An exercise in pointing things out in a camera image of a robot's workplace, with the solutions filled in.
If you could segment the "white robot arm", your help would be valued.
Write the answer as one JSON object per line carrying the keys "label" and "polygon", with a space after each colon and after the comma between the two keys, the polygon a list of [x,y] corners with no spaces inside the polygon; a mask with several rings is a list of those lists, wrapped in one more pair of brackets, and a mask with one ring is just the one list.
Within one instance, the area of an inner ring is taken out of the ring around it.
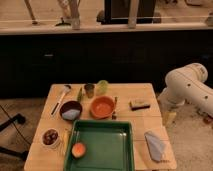
{"label": "white robot arm", "polygon": [[157,98],[164,125],[176,117],[175,108],[190,102],[204,115],[203,122],[213,128],[213,88],[204,84],[207,78],[208,71],[200,63],[191,63],[166,74],[166,87]]}

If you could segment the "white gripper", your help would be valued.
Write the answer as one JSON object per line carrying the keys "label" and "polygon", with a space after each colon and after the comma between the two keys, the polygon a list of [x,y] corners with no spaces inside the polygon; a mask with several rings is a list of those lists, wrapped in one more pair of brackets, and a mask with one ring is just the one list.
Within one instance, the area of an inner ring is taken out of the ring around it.
{"label": "white gripper", "polygon": [[176,117],[176,112],[174,111],[174,104],[167,99],[158,99],[159,102],[159,107],[161,111],[161,116],[162,116],[162,123],[164,126],[170,125],[175,117]]}

